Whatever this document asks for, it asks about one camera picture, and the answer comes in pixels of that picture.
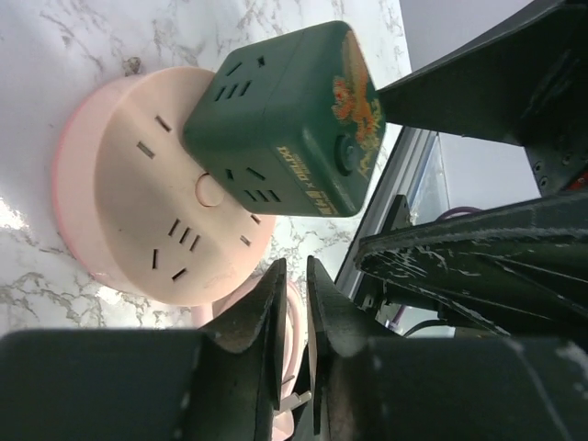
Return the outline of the green cube plug adapter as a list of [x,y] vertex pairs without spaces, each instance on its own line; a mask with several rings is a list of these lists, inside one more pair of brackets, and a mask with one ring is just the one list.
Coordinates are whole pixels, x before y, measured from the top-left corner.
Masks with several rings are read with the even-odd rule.
[[183,128],[187,152],[247,210],[352,217],[386,122],[340,20],[232,51]]

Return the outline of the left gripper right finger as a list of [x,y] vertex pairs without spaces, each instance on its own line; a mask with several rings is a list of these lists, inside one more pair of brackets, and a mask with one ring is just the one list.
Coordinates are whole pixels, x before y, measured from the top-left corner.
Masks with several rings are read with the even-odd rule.
[[559,338],[404,338],[307,260],[321,440],[584,440],[587,355]]

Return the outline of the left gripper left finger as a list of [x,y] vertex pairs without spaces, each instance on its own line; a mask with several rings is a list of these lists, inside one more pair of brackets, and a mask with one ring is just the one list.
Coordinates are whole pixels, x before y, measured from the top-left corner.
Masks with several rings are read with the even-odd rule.
[[24,330],[1,340],[4,440],[267,440],[286,262],[199,329]]

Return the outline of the pink round disc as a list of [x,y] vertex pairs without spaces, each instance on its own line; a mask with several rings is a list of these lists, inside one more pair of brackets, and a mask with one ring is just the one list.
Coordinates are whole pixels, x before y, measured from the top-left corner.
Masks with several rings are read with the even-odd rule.
[[275,218],[247,211],[181,141],[212,77],[189,66],[121,77],[68,120],[52,203],[61,237],[97,282],[194,307],[226,297],[260,263]]

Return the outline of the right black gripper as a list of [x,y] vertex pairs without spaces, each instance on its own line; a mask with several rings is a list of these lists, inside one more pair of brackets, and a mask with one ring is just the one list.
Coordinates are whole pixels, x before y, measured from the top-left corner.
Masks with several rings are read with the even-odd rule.
[[[379,90],[386,119],[524,146],[545,197],[587,173],[587,4],[533,1]],[[563,192],[360,241],[362,272],[498,335],[587,335],[587,195]]]

